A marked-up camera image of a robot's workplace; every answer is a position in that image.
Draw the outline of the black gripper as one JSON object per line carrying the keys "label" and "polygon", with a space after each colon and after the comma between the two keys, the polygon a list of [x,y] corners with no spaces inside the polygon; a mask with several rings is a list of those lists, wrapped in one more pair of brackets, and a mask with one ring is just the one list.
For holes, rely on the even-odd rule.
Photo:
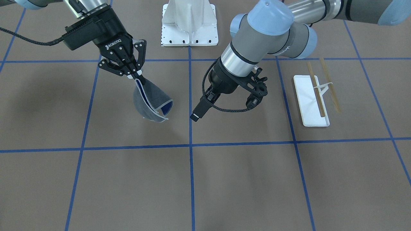
{"label": "black gripper", "polygon": [[[104,24],[104,34],[93,40],[103,57],[98,67],[118,76],[138,79],[141,85],[145,85],[146,78],[142,74],[142,67],[145,63],[147,41],[133,39],[111,7],[103,7],[85,19],[100,20]],[[134,49],[138,52],[137,58],[134,56]]]}
{"label": "black gripper", "polygon": [[221,57],[217,58],[205,74],[210,87],[190,115],[190,119],[197,122],[203,118],[207,111],[217,101],[217,95],[231,94],[240,86],[240,77],[230,73],[222,64]]}

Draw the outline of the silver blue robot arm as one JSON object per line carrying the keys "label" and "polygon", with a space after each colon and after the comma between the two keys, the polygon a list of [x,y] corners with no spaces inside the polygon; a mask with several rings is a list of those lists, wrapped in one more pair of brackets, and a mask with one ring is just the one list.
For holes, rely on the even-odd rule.
{"label": "silver blue robot arm", "polygon": [[253,9],[233,18],[232,41],[210,73],[214,79],[238,86],[248,81],[266,54],[304,59],[317,45],[310,24],[341,19],[377,25],[397,25],[410,16],[409,0],[301,0],[285,5],[260,0]]}
{"label": "silver blue robot arm", "polygon": [[134,39],[106,0],[66,0],[65,4],[79,21],[53,41],[35,41],[5,28],[1,31],[41,46],[64,42],[72,51],[92,41],[102,56],[99,68],[135,82],[133,104],[140,115],[157,123],[167,120],[172,98],[143,76],[147,41]]}

